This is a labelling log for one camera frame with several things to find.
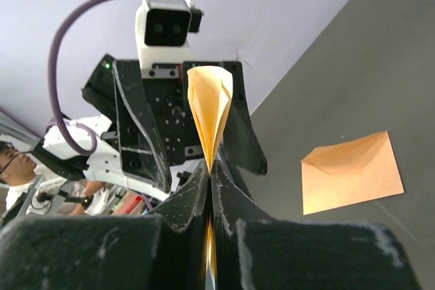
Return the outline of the cream paper letter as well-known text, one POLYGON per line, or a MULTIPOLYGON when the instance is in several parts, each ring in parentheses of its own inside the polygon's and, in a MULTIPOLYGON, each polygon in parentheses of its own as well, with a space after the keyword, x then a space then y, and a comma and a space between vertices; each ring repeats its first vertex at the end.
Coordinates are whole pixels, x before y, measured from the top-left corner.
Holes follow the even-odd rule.
POLYGON ((232 104, 233 77, 217 66, 194 67, 187 75, 188 103, 211 172, 232 104))

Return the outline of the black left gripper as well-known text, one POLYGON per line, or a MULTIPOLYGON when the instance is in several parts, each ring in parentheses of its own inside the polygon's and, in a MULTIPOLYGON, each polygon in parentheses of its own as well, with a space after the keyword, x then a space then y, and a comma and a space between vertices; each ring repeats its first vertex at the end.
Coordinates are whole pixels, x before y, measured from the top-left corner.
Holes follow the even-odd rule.
POLYGON ((137 60, 116 60, 106 54, 82 88, 82 97, 111 121, 102 139, 120 152, 126 176, 169 192, 169 167, 203 157, 187 102, 187 71, 200 66, 232 73, 225 159, 255 175, 267 173, 266 156, 251 124, 240 61, 185 61, 169 68, 176 78, 143 79, 137 60))

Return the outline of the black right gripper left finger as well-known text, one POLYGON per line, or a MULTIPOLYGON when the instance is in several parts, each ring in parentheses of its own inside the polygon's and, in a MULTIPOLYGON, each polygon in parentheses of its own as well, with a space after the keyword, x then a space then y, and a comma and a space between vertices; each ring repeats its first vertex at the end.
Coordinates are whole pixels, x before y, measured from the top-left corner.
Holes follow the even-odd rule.
POLYGON ((2 289, 203 289, 209 174, 146 215, 19 217, 1 230, 2 289))

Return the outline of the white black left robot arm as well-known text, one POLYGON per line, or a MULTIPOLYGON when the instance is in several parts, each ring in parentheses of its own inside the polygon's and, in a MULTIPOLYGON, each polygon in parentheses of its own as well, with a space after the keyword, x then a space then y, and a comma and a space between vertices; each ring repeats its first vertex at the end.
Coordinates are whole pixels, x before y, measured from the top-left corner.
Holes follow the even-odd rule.
POLYGON ((33 155, 60 176, 95 179, 163 201, 203 157, 188 102, 188 82, 197 68, 227 71, 233 96, 218 158, 230 172, 243 168, 265 175, 267 161, 251 125, 243 67, 238 61, 154 63, 141 71, 136 60, 105 55, 82 88, 95 117, 70 120, 59 114, 72 148, 51 122, 33 155))

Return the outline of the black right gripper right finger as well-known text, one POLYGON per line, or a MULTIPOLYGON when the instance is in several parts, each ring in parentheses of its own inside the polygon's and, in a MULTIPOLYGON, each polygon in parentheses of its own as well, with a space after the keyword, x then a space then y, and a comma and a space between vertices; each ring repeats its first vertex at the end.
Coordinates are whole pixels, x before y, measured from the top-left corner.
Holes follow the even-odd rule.
POLYGON ((211 173, 218 289, 418 289, 400 243, 367 221, 274 219, 221 162, 211 173))

